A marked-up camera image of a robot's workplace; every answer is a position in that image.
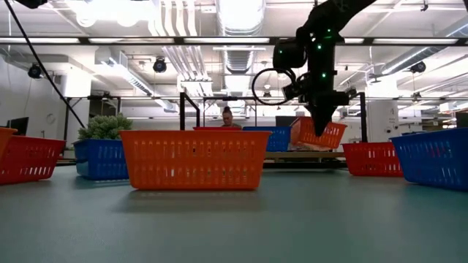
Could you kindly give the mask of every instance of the black cable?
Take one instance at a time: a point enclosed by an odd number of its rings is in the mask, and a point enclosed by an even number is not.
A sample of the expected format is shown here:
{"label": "black cable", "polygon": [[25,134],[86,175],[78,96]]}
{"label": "black cable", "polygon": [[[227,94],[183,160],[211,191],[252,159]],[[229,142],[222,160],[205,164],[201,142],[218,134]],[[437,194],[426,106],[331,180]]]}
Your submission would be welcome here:
{"label": "black cable", "polygon": [[254,79],[252,81],[252,94],[254,95],[254,98],[261,104],[264,104],[264,105],[267,105],[267,106],[280,106],[280,105],[283,105],[284,103],[287,102],[286,99],[284,99],[284,101],[282,101],[282,102],[268,103],[268,102],[263,101],[259,96],[257,96],[257,93],[255,92],[255,82],[257,82],[257,78],[261,74],[263,74],[265,72],[269,72],[269,71],[276,71],[276,72],[279,72],[279,73],[286,74],[286,76],[288,76],[291,79],[291,84],[295,85],[295,75],[294,75],[293,71],[286,70],[286,69],[280,69],[280,68],[263,69],[263,70],[261,70],[260,72],[258,72],[255,75],[255,77],[254,77]]}
{"label": "black cable", "polygon": [[36,51],[34,50],[34,47],[32,46],[31,41],[29,41],[28,35],[27,35],[26,32],[24,31],[24,29],[23,29],[23,27],[22,27],[22,25],[21,25],[21,23],[20,23],[18,17],[16,16],[16,13],[15,13],[15,11],[13,10],[13,7],[12,7],[12,5],[10,4],[9,0],[4,0],[4,1],[5,1],[5,4],[6,4],[7,7],[8,7],[8,10],[10,11],[10,14],[12,15],[13,19],[15,19],[16,25],[17,25],[18,28],[20,29],[21,34],[23,35],[24,39],[26,40],[26,43],[28,43],[29,49],[31,50],[32,55],[34,56],[34,58],[37,60],[37,63],[39,64],[39,67],[41,68],[42,72],[44,72],[44,75],[45,75],[46,78],[49,80],[50,84],[52,84],[53,89],[56,90],[57,94],[60,96],[60,99],[65,103],[65,105],[67,106],[68,110],[72,112],[72,114],[74,115],[74,117],[77,119],[78,123],[80,123],[81,127],[82,127],[82,128],[85,128],[85,125],[84,125],[83,122],[80,120],[80,118],[78,117],[78,115],[76,114],[76,112],[73,110],[72,106],[70,106],[70,104],[67,102],[67,100],[65,99],[65,97],[61,94],[60,90],[57,88],[56,84],[53,82],[52,77],[50,77],[49,73],[48,73],[47,70],[45,69],[44,64],[42,64],[41,60],[39,59],[39,56],[37,55]]}

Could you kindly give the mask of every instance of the computer monitor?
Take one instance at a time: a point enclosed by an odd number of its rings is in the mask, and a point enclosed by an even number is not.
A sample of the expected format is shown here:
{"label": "computer monitor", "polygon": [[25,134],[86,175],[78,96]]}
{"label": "computer monitor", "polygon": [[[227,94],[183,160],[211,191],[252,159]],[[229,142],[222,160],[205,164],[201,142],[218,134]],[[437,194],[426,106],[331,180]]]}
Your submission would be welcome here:
{"label": "computer monitor", "polygon": [[14,135],[26,136],[26,132],[28,131],[28,122],[29,117],[9,120],[7,122],[7,128],[18,130]]}

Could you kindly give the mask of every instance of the plastic basket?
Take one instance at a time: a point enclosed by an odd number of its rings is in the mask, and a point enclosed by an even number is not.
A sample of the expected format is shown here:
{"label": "plastic basket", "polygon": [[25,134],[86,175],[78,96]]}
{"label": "plastic basket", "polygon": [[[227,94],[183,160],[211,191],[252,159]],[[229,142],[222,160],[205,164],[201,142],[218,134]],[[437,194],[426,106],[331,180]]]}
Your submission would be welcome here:
{"label": "plastic basket", "polygon": [[411,183],[468,191],[468,128],[392,138]]}
{"label": "plastic basket", "polygon": [[294,145],[316,145],[336,149],[339,147],[341,138],[347,125],[330,122],[322,136],[315,135],[312,118],[298,117],[291,124],[291,143]]}
{"label": "plastic basket", "polygon": [[345,143],[343,150],[352,175],[403,176],[400,162],[391,142]]}
{"label": "plastic basket", "polygon": [[270,132],[120,131],[130,183],[147,190],[256,189]]}
{"label": "plastic basket", "polygon": [[82,140],[74,146],[79,175],[89,180],[129,178],[121,140]]}
{"label": "plastic basket", "polygon": [[15,132],[15,129],[0,128],[0,160],[10,138]]}
{"label": "plastic basket", "polygon": [[0,160],[0,185],[52,176],[65,141],[11,136]]}
{"label": "plastic basket", "polygon": [[291,127],[244,127],[249,132],[271,132],[266,150],[269,152],[287,151],[291,140]]}
{"label": "plastic basket", "polygon": [[195,131],[219,131],[219,132],[225,132],[225,131],[240,131],[242,130],[241,127],[193,127]]}

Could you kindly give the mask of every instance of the potted plant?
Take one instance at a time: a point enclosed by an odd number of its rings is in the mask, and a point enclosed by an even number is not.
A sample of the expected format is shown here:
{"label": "potted plant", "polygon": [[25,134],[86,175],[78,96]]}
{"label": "potted plant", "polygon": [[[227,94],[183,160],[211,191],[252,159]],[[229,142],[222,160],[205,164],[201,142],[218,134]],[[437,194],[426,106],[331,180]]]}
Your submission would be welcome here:
{"label": "potted plant", "polygon": [[118,131],[132,129],[132,121],[122,114],[92,118],[78,131],[75,142],[77,172],[91,180],[128,179],[124,147]]}

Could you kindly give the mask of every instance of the ceiling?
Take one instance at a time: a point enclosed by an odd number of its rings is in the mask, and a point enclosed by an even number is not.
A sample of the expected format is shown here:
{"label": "ceiling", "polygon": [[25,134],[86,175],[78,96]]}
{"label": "ceiling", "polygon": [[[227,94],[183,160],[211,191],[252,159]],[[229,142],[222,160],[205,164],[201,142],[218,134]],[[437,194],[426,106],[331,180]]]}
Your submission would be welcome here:
{"label": "ceiling", "polygon": [[[134,26],[123,27],[115,20],[98,20],[93,26],[84,28],[77,23],[75,10],[70,9],[70,2],[76,4],[80,0],[52,1],[40,9],[29,10],[19,4],[13,4],[26,32],[30,36],[91,36],[91,37],[121,37],[121,36],[151,36],[148,30],[148,16],[151,16],[150,1],[132,1],[129,3],[134,9],[129,9],[128,14],[137,13],[139,20]],[[412,0],[378,0],[373,5],[356,15],[341,31],[345,37],[433,37],[437,32],[454,24],[467,16],[464,5],[459,0],[428,0],[429,8],[421,12],[423,1]],[[313,1],[304,0],[266,0],[265,17],[263,20],[263,36],[288,37],[295,34],[297,27],[301,26],[309,15]],[[195,0],[195,25],[200,36],[217,36],[217,22],[214,0]],[[176,11],[173,10],[173,26],[176,27]],[[18,27],[9,23],[8,10],[4,4],[0,4],[0,36],[20,35]],[[271,66],[273,47],[264,47],[264,51],[257,51],[253,73]],[[381,66],[411,50],[411,47],[337,47],[336,65],[339,71],[335,76],[335,85],[346,88],[355,86],[358,90],[366,88],[366,74],[358,70],[367,69],[372,73],[372,66]],[[105,65],[96,64],[95,54],[97,47],[61,46],[61,47],[37,47],[39,54],[66,55],[88,67],[99,75],[93,82],[94,90],[106,90],[115,95],[135,95],[133,87],[119,76],[115,76],[105,70]],[[167,61],[167,71],[157,74],[152,69],[152,64],[157,56],[163,56],[161,46],[112,46],[112,54],[125,53],[129,58],[129,67],[144,79],[154,85],[153,89],[158,94],[175,96],[178,73]],[[213,91],[220,91],[225,87],[225,70],[221,51],[214,51],[212,46],[202,46],[201,52],[208,71],[213,80]],[[29,51],[24,46],[10,47],[9,55],[24,56]],[[412,75],[409,72],[399,72],[391,77],[396,80],[401,95],[408,96],[413,91],[444,83],[452,77],[464,73],[467,60],[465,47],[449,47],[440,53],[424,60],[427,70],[422,74]],[[298,70],[304,73],[305,68]],[[257,81],[257,88],[263,89],[264,85],[270,85],[271,90],[288,84],[289,80],[278,78],[276,73],[265,74]],[[468,81],[461,80],[456,85],[446,85],[439,90],[434,90],[427,96],[444,96],[454,91],[462,91],[468,88]]]}

